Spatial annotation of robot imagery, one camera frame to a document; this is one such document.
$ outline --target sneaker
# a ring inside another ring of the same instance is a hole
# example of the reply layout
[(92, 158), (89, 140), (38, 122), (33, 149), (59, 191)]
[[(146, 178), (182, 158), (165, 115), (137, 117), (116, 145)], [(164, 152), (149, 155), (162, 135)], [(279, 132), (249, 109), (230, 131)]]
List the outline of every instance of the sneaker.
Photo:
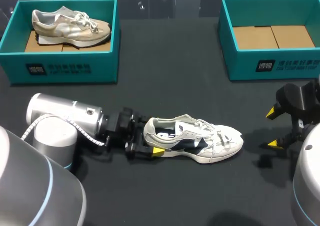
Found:
[(77, 48), (92, 47), (110, 40), (111, 26), (90, 19), (85, 12), (61, 7), (54, 12), (32, 12), (32, 25), (40, 45), (71, 44)]
[(189, 115), (174, 119), (151, 118), (144, 127), (143, 136), (149, 146), (165, 149), (162, 157), (183, 155), (201, 164), (229, 158), (244, 143), (239, 131)]

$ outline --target white cable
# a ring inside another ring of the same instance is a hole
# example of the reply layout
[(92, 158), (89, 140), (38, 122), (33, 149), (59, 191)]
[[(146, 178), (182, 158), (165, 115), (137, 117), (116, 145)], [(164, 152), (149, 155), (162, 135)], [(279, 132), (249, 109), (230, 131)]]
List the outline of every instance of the white cable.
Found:
[(86, 133), (86, 131), (84, 131), (75, 121), (73, 121), (72, 119), (70, 119), (69, 117), (61, 117), (58, 115), (52, 115), (52, 114), (44, 114), (40, 117), (38, 117), (35, 121), (33, 121), (33, 123), (27, 128), (27, 130), (25, 131), (25, 133), (22, 135), (21, 139), (25, 140), (26, 137), (28, 136), (28, 134), (34, 129), (34, 127), (43, 119), (45, 118), (49, 118), (49, 117), (58, 117), (64, 121), (66, 121), (67, 123), (71, 124), (72, 126), (74, 126), (81, 134), (83, 134), (88, 140), (90, 140), (92, 143), (98, 145), (98, 146), (103, 146), (105, 145), (104, 142), (95, 140), (94, 138), (92, 138), (90, 135), (88, 135)]

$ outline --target open box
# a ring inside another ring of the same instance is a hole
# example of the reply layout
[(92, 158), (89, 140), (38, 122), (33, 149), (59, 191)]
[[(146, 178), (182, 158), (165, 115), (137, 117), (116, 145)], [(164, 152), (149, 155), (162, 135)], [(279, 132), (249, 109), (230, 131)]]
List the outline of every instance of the open box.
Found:
[[(52, 12), (62, 6), (111, 24), (108, 48), (63, 50), (61, 45), (60, 50), (55, 48), (57, 46), (45, 46), (51, 49), (28, 52), (27, 42), (33, 39), (32, 11)], [(116, 82), (119, 42), (117, 0), (21, 0), (17, 2), (0, 42), (0, 65), (12, 84)]]
[(230, 80), (320, 74), (320, 0), (222, 0), (218, 34)]

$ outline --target black table surface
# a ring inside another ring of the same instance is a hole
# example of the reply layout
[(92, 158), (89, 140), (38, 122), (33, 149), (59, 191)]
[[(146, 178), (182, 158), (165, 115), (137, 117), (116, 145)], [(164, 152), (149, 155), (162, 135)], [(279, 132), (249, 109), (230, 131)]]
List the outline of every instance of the black table surface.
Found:
[(242, 132), (242, 150), (211, 165), (179, 157), (130, 162), (121, 151), (110, 162), (83, 154), (75, 175), (87, 196), (85, 226), (295, 225), (290, 196), (301, 144), (285, 153), (262, 147), (291, 128), (288, 115), (265, 118), (288, 81), (230, 82), (217, 22), (122, 20), (115, 85), (10, 86), (0, 69), (0, 125), (18, 136), (35, 93), (101, 106), (105, 113), (127, 106), (161, 118), (190, 114)]

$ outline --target gold sneaker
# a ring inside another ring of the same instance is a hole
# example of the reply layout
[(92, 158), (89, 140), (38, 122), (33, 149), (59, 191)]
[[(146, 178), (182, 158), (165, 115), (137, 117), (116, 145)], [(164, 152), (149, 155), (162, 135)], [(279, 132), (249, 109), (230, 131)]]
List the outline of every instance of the gold sneaker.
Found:
[(105, 43), (111, 37), (111, 25), (90, 19), (85, 12), (61, 7), (54, 12), (32, 12), (32, 25), (40, 45), (71, 44), (77, 48)]

